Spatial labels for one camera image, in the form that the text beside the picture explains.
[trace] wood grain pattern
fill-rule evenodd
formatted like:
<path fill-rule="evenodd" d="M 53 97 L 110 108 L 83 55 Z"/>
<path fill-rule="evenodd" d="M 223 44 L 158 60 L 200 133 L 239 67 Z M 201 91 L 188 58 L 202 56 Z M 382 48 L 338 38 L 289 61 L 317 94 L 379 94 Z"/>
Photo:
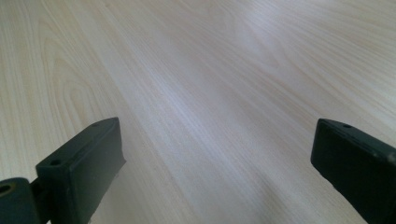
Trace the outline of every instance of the wood grain pattern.
<path fill-rule="evenodd" d="M 0 0 L 0 178 L 118 116 L 92 223 L 364 223 L 309 161 L 318 118 L 396 146 L 396 3 Z"/>

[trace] table surface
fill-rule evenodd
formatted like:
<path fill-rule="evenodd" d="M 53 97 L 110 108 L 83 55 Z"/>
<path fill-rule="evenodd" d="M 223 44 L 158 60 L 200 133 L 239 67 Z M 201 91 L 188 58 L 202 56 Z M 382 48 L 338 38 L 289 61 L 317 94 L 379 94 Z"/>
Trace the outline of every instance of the table surface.
<path fill-rule="evenodd" d="M 107 223 L 364 223 L 319 118 L 396 146 L 396 2 L 0 0 L 0 178 L 119 117 Z"/>

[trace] black plastic part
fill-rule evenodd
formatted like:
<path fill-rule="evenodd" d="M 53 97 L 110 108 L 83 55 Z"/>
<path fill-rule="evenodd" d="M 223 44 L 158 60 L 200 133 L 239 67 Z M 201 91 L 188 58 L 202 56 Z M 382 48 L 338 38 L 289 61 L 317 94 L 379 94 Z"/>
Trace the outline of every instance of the black plastic part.
<path fill-rule="evenodd" d="M 27 179 L 16 177 L 0 182 L 0 223 L 41 224 Z"/>
<path fill-rule="evenodd" d="M 396 148 L 345 123 L 320 119 L 311 162 L 368 223 L 396 223 Z"/>
<path fill-rule="evenodd" d="M 125 163 L 119 119 L 92 124 L 37 166 L 0 182 L 0 224 L 87 224 Z"/>

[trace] hole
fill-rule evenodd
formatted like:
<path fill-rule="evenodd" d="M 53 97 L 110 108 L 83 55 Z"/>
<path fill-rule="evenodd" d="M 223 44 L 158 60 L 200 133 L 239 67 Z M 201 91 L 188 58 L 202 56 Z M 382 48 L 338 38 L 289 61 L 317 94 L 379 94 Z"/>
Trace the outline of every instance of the hole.
<path fill-rule="evenodd" d="M 55 165 L 59 165 L 59 164 L 61 164 L 61 161 L 60 160 L 55 160 L 55 161 L 52 161 L 49 165 L 55 166 Z"/>
<path fill-rule="evenodd" d="M 0 187 L 0 195 L 1 194 L 6 194 L 10 190 L 11 190 L 11 186 L 10 185 L 3 185 L 3 186 Z"/>

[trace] black bracket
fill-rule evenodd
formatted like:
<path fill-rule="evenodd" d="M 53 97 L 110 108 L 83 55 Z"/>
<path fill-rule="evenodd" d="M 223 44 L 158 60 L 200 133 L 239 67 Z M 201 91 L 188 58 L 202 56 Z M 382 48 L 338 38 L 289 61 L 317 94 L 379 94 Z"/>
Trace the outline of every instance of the black bracket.
<path fill-rule="evenodd" d="M 0 223 L 86 224 L 124 163 L 119 119 L 96 122 L 41 161 L 31 184 L 0 182 Z"/>
<path fill-rule="evenodd" d="M 396 148 L 345 123 L 320 119 L 311 162 L 368 223 L 396 223 Z"/>

